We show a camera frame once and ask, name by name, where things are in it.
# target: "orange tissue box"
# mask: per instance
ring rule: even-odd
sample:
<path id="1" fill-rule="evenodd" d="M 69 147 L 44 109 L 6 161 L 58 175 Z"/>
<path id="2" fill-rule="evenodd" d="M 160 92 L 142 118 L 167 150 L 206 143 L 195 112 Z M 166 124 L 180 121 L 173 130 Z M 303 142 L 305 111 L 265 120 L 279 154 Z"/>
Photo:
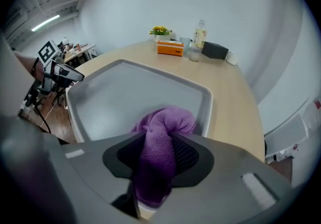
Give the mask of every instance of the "orange tissue box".
<path id="1" fill-rule="evenodd" d="M 184 44 L 178 41 L 160 40 L 157 42 L 157 53 L 183 56 Z"/>

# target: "purple cloth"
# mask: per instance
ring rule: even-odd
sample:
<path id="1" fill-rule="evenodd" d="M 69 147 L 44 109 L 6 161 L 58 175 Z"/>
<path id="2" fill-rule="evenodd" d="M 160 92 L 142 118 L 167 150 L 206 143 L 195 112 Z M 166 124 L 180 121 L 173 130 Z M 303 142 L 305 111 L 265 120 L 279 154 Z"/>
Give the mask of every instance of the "purple cloth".
<path id="1" fill-rule="evenodd" d="M 148 206 L 159 207 L 171 191 L 176 175 L 176 160 L 169 132 L 191 133 L 195 128 L 193 114 L 169 106 L 146 115 L 132 131 L 146 130 L 138 171 L 133 178 L 137 199 Z"/>

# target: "black box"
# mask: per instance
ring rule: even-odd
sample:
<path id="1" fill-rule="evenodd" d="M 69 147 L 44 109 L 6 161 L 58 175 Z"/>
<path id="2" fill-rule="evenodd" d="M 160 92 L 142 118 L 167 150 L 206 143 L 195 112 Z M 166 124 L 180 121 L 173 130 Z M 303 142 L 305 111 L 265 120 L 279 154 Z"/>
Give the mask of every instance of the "black box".
<path id="1" fill-rule="evenodd" d="M 229 49 L 210 42 L 205 42 L 202 54 L 209 58 L 225 60 Z"/>

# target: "wooden table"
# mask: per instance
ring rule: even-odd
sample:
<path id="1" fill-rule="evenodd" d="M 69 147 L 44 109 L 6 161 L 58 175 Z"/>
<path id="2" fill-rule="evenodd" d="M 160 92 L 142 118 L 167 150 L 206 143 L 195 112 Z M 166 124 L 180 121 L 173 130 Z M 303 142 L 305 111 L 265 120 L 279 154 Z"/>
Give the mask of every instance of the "wooden table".
<path id="1" fill-rule="evenodd" d="M 158 68 L 207 87 L 213 94 L 208 138 L 239 146 L 264 160 L 259 110 L 238 66 L 204 55 L 199 62 L 193 62 L 187 57 L 157 54 L 156 44 L 146 41 L 100 55 L 77 70 L 88 76 L 118 59 Z"/>
<path id="2" fill-rule="evenodd" d="M 94 48 L 95 46 L 96 45 L 86 45 L 86 46 L 80 48 L 81 51 L 78 51 L 77 49 L 74 49 L 75 52 L 76 52 L 75 54 L 70 53 L 70 52 L 66 54 L 65 63 L 67 63 L 68 61 L 74 59 L 75 57 L 78 57 L 78 56 L 82 55 L 83 53 L 86 53 L 86 51 Z"/>

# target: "wooden floor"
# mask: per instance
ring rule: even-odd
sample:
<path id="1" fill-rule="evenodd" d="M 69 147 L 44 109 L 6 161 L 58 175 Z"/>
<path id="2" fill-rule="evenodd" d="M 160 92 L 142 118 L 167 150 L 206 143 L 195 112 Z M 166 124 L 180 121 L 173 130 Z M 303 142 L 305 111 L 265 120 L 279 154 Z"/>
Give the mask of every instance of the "wooden floor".
<path id="1" fill-rule="evenodd" d="M 48 126 L 53 135 L 68 143 L 76 143 L 76 139 L 69 121 L 68 110 L 64 108 L 64 104 L 67 104 L 66 100 L 64 100 L 64 97 L 66 95 L 63 95 L 59 99 L 59 103 L 62 105 L 61 107 L 58 106 L 57 103 L 55 103 L 54 107 L 51 105 L 55 96 L 56 94 L 54 93 L 50 98 L 47 97 L 46 99 L 43 99 L 42 103 L 44 105 L 42 106 L 40 112 L 42 116 L 46 118 L 47 114 L 51 110 L 51 112 L 48 114 L 46 118 L 46 122 L 48 123 Z M 42 125 L 41 128 L 45 131 L 48 131 L 46 125 L 43 123 L 40 116 L 38 116 L 33 110 L 31 111 L 31 114 L 24 111 L 22 113 L 22 117 L 29 119 L 31 123 L 39 127 Z"/>

